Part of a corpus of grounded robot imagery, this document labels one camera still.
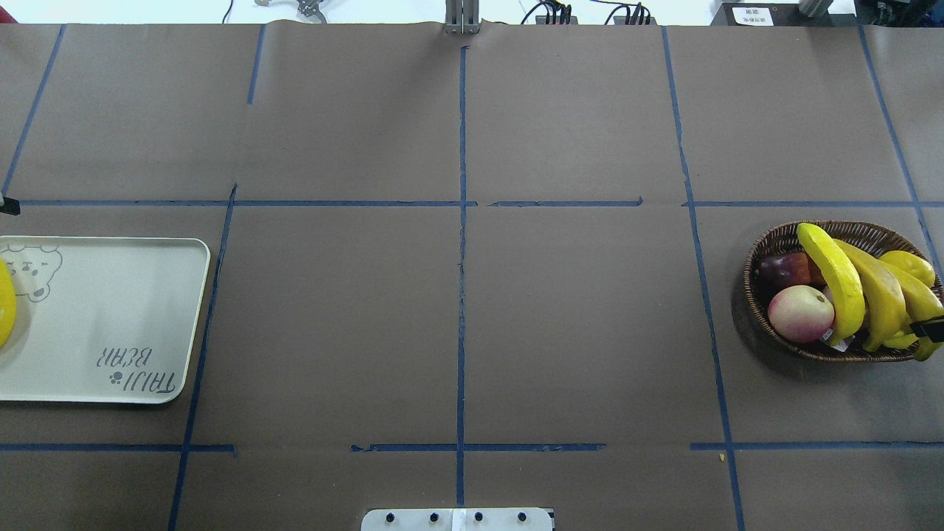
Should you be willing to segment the white bear tray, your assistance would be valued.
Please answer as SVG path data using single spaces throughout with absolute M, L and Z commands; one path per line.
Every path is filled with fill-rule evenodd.
M 2 347 L 2 400 L 175 400 L 209 264 L 196 238 L 4 236 L 18 315 Z

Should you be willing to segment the aluminium frame post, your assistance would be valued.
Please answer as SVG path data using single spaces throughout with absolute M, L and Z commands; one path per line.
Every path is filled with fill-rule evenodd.
M 475 35 L 481 30 L 479 0 L 446 0 L 444 31 L 448 35 Z

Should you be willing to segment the yellow banana front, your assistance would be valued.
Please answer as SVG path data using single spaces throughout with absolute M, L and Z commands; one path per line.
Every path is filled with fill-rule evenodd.
M 796 235 L 832 292 L 836 316 L 828 344 L 839 345 L 854 336 L 864 323 L 866 302 L 860 276 L 852 260 L 821 226 L 799 222 Z

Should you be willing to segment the black label box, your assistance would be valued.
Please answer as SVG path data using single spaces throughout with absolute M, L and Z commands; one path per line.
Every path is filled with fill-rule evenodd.
M 812 23 L 798 4 L 770 2 L 722 2 L 712 27 L 801 27 Z

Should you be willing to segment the woven wicker basket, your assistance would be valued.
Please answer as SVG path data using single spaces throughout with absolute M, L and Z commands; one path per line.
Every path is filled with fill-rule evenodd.
M 942 346 L 942 282 L 911 241 L 885 226 L 793 221 L 753 242 L 732 315 L 756 353 L 925 361 Z

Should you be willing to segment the white pedestal base plate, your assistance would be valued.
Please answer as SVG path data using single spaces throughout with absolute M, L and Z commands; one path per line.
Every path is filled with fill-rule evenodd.
M 443 507 L 369 510 L 361 530 L 555 530 L 542 507 Z

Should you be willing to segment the yellow banana moved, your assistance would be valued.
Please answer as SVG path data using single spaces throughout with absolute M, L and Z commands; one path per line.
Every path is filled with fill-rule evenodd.
M 18 313 L 13 276 L 11 276 L 9 268 L 4 263 L 1 265 L 0 289 L 0 345 L 3 347 L 13 334 Z
M 883 342 L 886 347 L 908 347 L 911 343 L 918 343 L 914 351 L 914 359 L 917 361 L 926 361 L 941 346 L 942 342 L 934 342 L 927 337 L 917 337 L 911 329 L 911 323 L 926 322 L 926 320 L 935 319 L 943 315 L 942 302 L 937 295 L 931 291 L 930 287 L 924 285 L 917 277 L 892 263 L 879 261 L 879 263 L 892 273 L 899 282 L 903 298 L 906 300 L 907 322 L 903 323 L 899 332 L 896 332 L 892 339 Z

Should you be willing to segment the yellow banana middle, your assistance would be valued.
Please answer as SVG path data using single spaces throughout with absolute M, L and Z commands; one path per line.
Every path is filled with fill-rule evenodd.
M 894 274 L 877 258 L 835 239 L 858 272 L 864 299 L 869 307 L 869 336 L 863 342 L 866 352 L 873 353 L 906 326 L 906 300 Z

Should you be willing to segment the yellow banana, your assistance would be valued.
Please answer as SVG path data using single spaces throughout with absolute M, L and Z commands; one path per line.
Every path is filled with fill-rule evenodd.
M 799 222 L 796 235 L 832 292 L 836 316 L 828 344 L 839 345 L 854 336 L 864 323 L 866 302 L 860 276 L 852 260 L 821 226 Z
M 863 342 L 866 352 L 873 353 L 906 326 L 906 300 L 894 274 L 877 258 L 835 239 L 858 272 L 864 299 L 869 307 L 869 336 Z
M 935 271 L 930 262 L 921 256 L 907 251 L 888 251 L 879 258 L 884 263 L 896 266 L 900 270 L 912 275 L 926 285 L 933 287 L 935 284 Z

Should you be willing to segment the yellow banana back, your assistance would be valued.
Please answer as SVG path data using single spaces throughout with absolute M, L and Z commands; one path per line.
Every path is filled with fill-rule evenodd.
M 935 271 L 930 262 L 921 256 L 907 251 L 888 251 L 879 258 L 884 263 L 896 266 L 900 270 L 912 275 L 926 285 L 933 287 L 935 284 Z

